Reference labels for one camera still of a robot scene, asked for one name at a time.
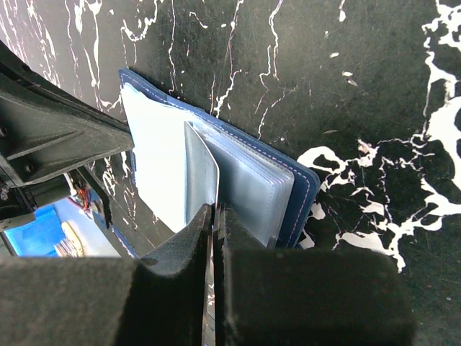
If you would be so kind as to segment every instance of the black marble surface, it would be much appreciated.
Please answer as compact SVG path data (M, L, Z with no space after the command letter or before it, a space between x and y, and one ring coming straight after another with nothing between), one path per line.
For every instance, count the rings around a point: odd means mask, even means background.
M317 171L300 243L395 260L416 345L461 343L461 6L454 0L4 0L0 39L45 78L125 120L117 70ZM91 166L140 253L171 232L129 153Z

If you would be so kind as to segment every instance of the marble countertop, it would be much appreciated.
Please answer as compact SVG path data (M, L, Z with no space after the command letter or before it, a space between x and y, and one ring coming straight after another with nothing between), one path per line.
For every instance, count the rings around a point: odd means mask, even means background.
M304 248L392 257L416 345L461 340L461 6L455 0L4 0L0 39L125 121L117 70L269 143L323 184ZM141 254L171 233L130 153L91 165Z

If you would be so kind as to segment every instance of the card holder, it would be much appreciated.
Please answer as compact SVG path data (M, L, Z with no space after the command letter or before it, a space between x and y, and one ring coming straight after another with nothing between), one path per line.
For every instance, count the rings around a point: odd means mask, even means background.
M287 199L287 207L285 209L285 213L283 213L283 205L276 209L282 214L282 225L280 226L278 233L277 247L295 247L305 222L307 221L307 217L314 198L320 187L320 180L313 171L307 167L304 167L302 164L297 163L290 157L285 156L284 154L271 148L267 144L258 141L257 139L245 134L243 131L237 128L234 128L232 125L207 114L200 108L193 107L177 99L174 99L173 97L170 97L128 69L120 70L120 78L124 87L130 85L132 88L138 92L141 92L143 95L154 102L159 102L168 107L173 107L177 110L183 111L171 114L172 117L183 117L185 114L193 115L192 118L195 120L189 120L189 122L194 124L195 129L198 127L196 124L200 123L197 121L197 119L200 119L202 122L202 127L209 126L210 128L216 129L217 131L224 134L225 137L232 138L233 141L238 142L240 146L251 149L253 153L257 153L260 157L263 157L266 162L270 162L277 167L283 167L285 173L290 172L294 178L292 188L287 189L285 187L285 189L278 190L278 193L282 194L287 193L287 190L290 191L288 193L289 197ZM260 174L262 172L265 172L265 174L267 173L267 171L264 171L264 169L258 172ZM281 181L273 179L270 180L269 183L277 185L277 182Z

